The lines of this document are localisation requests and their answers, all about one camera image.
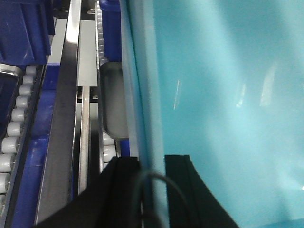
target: metal rail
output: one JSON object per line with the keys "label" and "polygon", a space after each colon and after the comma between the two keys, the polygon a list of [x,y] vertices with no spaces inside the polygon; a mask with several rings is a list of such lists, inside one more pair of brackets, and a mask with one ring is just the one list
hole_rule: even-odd
{"label": "metal rail", "polygon": [[35,223],[71,200],[81,4],[82,0],[70,2]]}
{"label": "metal rail", "polygon": [[90,134],[90,87],[82,88],[78,194],[87,187]]}

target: blue bin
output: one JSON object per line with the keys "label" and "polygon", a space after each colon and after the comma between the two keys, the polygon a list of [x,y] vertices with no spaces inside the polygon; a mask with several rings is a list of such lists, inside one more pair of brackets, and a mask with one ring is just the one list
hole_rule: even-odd
{"label": "blue bin", "polygon": [[118,0],[101,0],[104,55],[109,61],[122,61],[120,6]]}
{"label": "blue bin", "polygon": [[45,64],[54,35],[51,0],[0,0],[0,62]]}

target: turquoise panel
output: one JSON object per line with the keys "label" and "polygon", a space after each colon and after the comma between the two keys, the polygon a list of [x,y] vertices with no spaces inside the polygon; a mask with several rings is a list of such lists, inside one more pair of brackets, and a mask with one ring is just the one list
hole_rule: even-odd
{"label": "turquoise panel", "polygon": [[242,228],[303,227],[304,1],[126,2],[151,166],[189,154]]}

